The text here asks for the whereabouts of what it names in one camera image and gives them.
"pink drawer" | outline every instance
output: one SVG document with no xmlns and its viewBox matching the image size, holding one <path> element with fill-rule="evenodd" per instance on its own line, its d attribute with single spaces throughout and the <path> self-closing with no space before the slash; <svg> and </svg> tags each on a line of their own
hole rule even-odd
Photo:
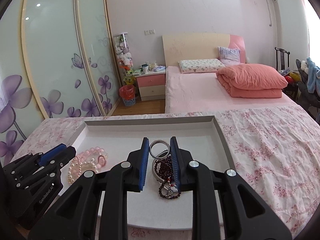
<svg viewBox="0 0 320 240">
<path fill-rule="evenodd" d="M 164 74 L 137 77 L 139 87 L 151 87 L 165 85 Z"/>
</svg>

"cup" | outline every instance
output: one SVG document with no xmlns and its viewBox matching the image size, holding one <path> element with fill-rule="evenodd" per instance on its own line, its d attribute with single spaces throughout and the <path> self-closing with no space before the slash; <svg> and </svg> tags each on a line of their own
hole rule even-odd
<svg viewBox="0 0 320 240">
<path fill-rule="evenodd" d="M 148 69 L 149 69 L 149 66 L 143 66 L 142 67 L 142 71 L 144 74 L 148 74 Z"/>
</svg>

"white tray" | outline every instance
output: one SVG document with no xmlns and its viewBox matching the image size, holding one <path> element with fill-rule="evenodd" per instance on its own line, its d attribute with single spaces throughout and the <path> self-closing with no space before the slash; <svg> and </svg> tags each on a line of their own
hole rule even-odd
<svg viewBox="0 0 320 240">
<path fill-rule="evenodd" d="M 170 138 L 176 136 L 179 148 L 190 151 L 194 160 L 211 170 L 224 172 L 234 165 L 229 159 L 224 138 L 222 143 L 219 134 L 222 136 L 213 116 L 87 121 L 71 138 L 69 145 L 76 148 L 77 154 L 91 147 L 104 148 L 109 155 L 107 170 L 110 170 L 114 165 L 125 161 L 131 151 L 140 149 L 143 137 L 147 137 L 150 143 L 156 139 L 170 143 Z M 158 144 L 153 149 L 154 154 L 157 154 L 164 150 L 164 146 Z M 143 191 L 128 192 L 128 224 L 161 230 L 191 229 L 192 192 L 183 192 L 178 199 L 173 200 L 161 198 L 158 192 L 160 184 L 152 175 L 152 161 L 153 158 L 149 155 Z M 68 168 L 69 164 L 61 169 L 64 187 L 60 195 L 69 187 Z M 103 197 L 104 195 L 100 201 L 99 215 Z"/>
</svg>

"floral tablecloth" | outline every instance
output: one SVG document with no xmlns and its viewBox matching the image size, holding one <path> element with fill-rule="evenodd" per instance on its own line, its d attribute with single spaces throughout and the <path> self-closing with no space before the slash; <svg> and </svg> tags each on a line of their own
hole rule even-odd
<svg viewBox="0 0 320 240">
<path fill-rule="evenodd" d="M 237 172 L 256 190 L 295 237 L 320 202 L 320 127 L 298 105 L 92 118 L 47 119 L 29 136 L 14 159 L 67 143 L 85 120 L 175 118 L 215 115 Z M 128 228 L 129 239 L 191 239 L 191 231 Z"/>
</svg>

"chair back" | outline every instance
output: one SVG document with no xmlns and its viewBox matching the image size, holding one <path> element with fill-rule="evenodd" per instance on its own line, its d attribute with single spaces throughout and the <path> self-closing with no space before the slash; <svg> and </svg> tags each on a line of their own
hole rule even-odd
<svg viewBox="0 0 320 240">
<path fill-rule="evenodd" d="M 286 51 L 284 49 L 278 49 L 277 47 L 275 47 L 275 50 L 276 50 L 276 60 L 277 60 L 277 71 L 279 71 L 279 69 L 278 69 L 278 51 L 280 52 L 280 64 L 281 64 L 281 69 L 280 70 L 286 69 L 285 62 L 284 62 L 284 54 L 285 53 L 288 55 L 287 68 L 289 68 L 289 55 L 290 55 L 290 52 Z"/>
</svg>

